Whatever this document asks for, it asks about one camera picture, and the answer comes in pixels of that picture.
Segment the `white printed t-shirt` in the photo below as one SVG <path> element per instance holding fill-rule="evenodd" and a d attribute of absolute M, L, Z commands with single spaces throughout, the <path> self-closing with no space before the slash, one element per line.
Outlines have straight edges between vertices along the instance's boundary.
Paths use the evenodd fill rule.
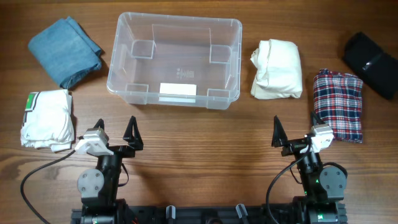
<path fill-rule="evenodd" d="M 21 145 L 69 150 L 75 140 L 72 123 L 72 96 L 68 90 L 31 92 L 28 95 L 21 127 Z"/>

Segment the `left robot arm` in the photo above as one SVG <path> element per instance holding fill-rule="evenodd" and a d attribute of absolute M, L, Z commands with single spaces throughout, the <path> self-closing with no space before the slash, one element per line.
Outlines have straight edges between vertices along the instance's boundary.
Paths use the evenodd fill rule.
<path fill-rule="evenodd" d="M 72 211 L 72 223 L 139 222 L 126 201 L 117 198 L 118 188 L 126 185 L 119 183 L 121 171 L 126 170 L 123 159 L 135 157 L 136 151 L 144 147 L 134 116 L 128 122 L 123 140 L 126 145 L 110 146 L 102 119 L 79 137 L 75 152 L 95 156 L 98 161 L 94 169 L 83 171 L 77 180 L 83 206 L 81 210 Z"/>

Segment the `blue denim cloth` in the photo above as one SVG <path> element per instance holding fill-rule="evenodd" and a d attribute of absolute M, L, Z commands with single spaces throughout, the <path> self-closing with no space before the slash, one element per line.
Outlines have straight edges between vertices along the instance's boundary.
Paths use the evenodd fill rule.
<path fill-rule="evenodd" d="M 64 89 L 102 67 L 102 49 L 72 17 L 59 19 L 35 35 L 28 48 L 49 77 Z"/>

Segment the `black garment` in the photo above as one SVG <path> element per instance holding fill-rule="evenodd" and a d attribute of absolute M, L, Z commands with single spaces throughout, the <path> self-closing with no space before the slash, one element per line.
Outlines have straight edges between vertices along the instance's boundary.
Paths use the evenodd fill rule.
<path fill-rule="evenodd" d="M 387 100 L 397 93 L 397 59 L 362 32 L 346 43 L 343 61 L 363 82 Z"/>

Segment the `red plaid shirt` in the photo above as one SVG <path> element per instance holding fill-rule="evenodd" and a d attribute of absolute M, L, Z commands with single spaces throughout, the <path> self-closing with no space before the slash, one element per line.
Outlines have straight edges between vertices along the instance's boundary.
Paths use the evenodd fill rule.
<path fill-rule="evenodd" d="M 314 110 L 333 130 L 334 139 L 363 142 L 363 81 L 356 75 L 323 68 L 313 79 Z"/>

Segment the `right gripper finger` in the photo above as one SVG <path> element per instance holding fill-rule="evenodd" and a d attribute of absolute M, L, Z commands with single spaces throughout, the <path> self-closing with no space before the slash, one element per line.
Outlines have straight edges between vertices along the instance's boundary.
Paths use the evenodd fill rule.
<path fill-rule="evenodd" d="M 325 124 L 325 122 L 322 121 L 322 119 L 314 111 L 311 112 L 310 117 L 311 117 L 311 120 L 312 120 L 312 126 Z"/>
<path fill-rule="evenodd" d="M 272 147 L 282 147 L 288 145 L 288 138 L 283 129 L 282 123 L 277 115 L 274 116 L 274 130 L 272 136 Z"/>

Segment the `cream cloth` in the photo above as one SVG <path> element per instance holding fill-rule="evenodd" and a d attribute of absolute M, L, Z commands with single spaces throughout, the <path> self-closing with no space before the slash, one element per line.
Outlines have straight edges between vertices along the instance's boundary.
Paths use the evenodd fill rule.
<path fill-rule="evenodd" d="M 303 92 L 298 47 L 284 40 L 262 40 L 252 53 L 257 69 L 251 94 L 259 100 L 300 98 Z"/>

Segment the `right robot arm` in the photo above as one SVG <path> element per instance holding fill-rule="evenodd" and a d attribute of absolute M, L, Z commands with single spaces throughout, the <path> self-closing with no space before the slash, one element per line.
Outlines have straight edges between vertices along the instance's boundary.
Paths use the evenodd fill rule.
<path fill-rule="evenodd" d="M 309 133 L 300 139 L 288 139 L 280 119 L 274 117 L 271 146 L 280 147 L 281 156 L 294 156 L 295 160 L 282 169 L 268 186 L 266 210 L 272 223 L 282 223 L 282 219 L 276 218 L 277 214 L 290 215 L 290 221 L 294 223 L 347 222 L 345 206 L 340 201 L 345 196 L 348 172 L 335 162 L 322 162 L 320 151 L 330 146 L 333 130 L 314 112 L 311 112 L 311 119 Z M 302 185 L 305 195 L 294 197 L 289 212 L 274 212 L 269 203 L 271 190 L 279 178 L 294 166 L 300 174 L 295 181 Z"/>

